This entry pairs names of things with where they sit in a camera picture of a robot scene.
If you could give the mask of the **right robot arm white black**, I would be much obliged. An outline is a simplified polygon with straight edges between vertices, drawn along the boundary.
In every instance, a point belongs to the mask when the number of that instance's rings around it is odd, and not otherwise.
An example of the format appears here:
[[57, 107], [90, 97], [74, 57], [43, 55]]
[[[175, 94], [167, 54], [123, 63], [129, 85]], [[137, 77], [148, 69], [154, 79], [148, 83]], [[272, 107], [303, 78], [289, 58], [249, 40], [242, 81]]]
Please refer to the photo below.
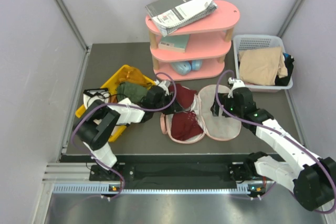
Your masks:
[[260, 140], [268, 144], [284, 161], [257, 152], [245, 160], [245, 174], [252, 180], [260, 176], [286, 188], [308, 211], [318, 211], [335, 201], [335, 161], [321, 158], [297, 142], [265, 109], [259, 109], [252, 92], [234, 84], [226, 92], [214, 91], [213, 116], [225, 116], [239, 121]]

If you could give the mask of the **maroon red bra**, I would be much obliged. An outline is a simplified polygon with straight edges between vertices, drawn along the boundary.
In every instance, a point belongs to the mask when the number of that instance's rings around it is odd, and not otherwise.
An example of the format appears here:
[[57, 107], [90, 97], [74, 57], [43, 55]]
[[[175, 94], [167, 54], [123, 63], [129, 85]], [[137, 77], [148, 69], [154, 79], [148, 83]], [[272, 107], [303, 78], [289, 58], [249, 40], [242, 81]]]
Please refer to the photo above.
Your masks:
[[171, 118], [171, 136], [180, 142], [195, 141], [204, 130], [199, 122], [197, 91], [176, 84], [176, 92], [171, 84], [169, 92], [176, 96], [170, 110], [173, 112]]

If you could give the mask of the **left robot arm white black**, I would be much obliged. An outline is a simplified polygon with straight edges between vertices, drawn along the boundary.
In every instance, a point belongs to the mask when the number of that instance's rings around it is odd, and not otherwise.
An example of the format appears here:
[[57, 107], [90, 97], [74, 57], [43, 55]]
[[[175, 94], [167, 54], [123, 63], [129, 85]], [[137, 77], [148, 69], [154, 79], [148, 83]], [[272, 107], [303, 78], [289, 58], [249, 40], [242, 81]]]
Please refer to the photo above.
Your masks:
[[73, 127], [71, 138], [78, 136], [91, 153], [94, 161], [101, 166], [101, 174], [107, 180], [114, 180], [119, 174], [117, 157], [108, 143], [114, 128], [119, 125], [139, 123], [147, 112], [163, 112], [173, 105], [177, 88], [172, 83], [173, 96], [166, 93], [168, 88], [152, 86], [142, 105], [136, 105], [126, 98], [119, 103], [104, 103], [95, 100], [86, 109]]

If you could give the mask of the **floral mesh laundry bag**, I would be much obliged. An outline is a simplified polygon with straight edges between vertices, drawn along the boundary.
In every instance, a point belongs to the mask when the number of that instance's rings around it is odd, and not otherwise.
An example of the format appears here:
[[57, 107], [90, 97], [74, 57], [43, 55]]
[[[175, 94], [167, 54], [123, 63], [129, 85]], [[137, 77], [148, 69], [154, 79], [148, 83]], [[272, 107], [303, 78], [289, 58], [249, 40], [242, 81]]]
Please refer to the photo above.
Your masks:
[[160, 123], [163, 134], [169, 136], [169, 138], [180, 144], [192, 144], [200, 141], [205, 135], [216, 141], [229, 141], [237, 137], [241, 130], [241, 122], [233, 118], [226, 118], [224, 116], [212, 116], [211, 107], [215, 99], [216, 85], [211, 84], [203, 87], [197, 92], [198, 99], [198, 111], [199, 122], [202, 125], [204, 133], [198, 137], [195, 141], [180, 142], [174, 140], [171, 136], [171, 118], [172, 114], [161, 114]]

